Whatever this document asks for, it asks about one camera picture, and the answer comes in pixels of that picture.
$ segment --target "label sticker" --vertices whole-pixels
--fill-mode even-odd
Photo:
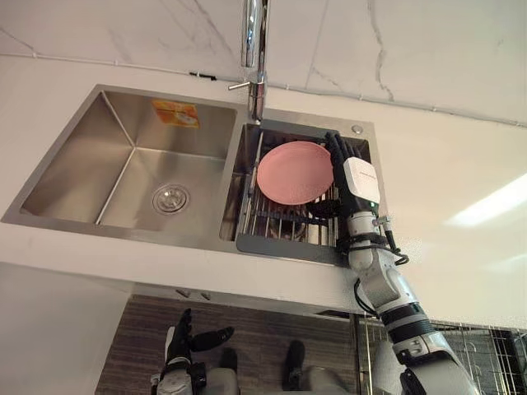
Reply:
[[[196,105],[166,100],[153,100],[152,105],[163,123],[183,128],[199,128]]]

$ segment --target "pink plate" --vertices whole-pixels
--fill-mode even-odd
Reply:
[[[311,202],[333,182],[330,154],[313,142],[282,144],[263,157],[256,180],[262,193],[276,203]]]

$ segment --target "faucet spout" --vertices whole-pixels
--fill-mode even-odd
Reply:
[[[249,116],[256,123],[262,121],[265,105],[269,0],[244,0],[244,19],[241,30],[241,66],[251,69],[246,83],[231,86],[249,87]]]

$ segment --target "double sink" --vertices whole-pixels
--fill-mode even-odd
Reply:
[[[184,113],[171,114],[182,116],[181,122],[164,117],[155,102],[190,107],[198,121],[193,124],[194,119],[188,120]],[[247,122],[243,105],[96,86],[27,180],[2,222],[338,263],[334,248],[336,222],[312,225],[312,215],[302,214],[310,218],[304,225],[305,233],[309,231],[310,238],[318,238],[318,242],[307,235],[297,237],[300,223],[296,224],[296,233],[287,236],[291,223],[286,221],[280,221],[280,230],[284,231],[279,237],[269,232],[269,219],[264,235],[254,233],[255,226],[259,228],[257,224],[266,221],[262,213],[283,212],[284,208],[267,202],[266,209],[261,202],[261,208],[255,211],[255,202],[252,208],[247,203],[257,189],[255,161],[272,144],[295,140],[323,143],[325,131],[336,129],[344,136],[353,136],[349,141],[360,146],[379,169],[373,126],[271,109],[266,110],[266,117],[268,120],[257,127]],[[251,210],[253,234],[248,244],[246,237],[241,243],[249,245],[244,248],[239,238],[246,233]],[[299,213],[288,217],[293,229]],[[295,250],[304,253],[299,255]]]

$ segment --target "faucet handle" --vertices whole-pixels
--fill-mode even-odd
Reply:
[[[227,89],[229,91],[233,91],[234,89],[244,88],[244,87],[249,86],[249,85],[250,85],[250,81],[245,81],[245,82],[241,82],[240,84],[231,85]]]

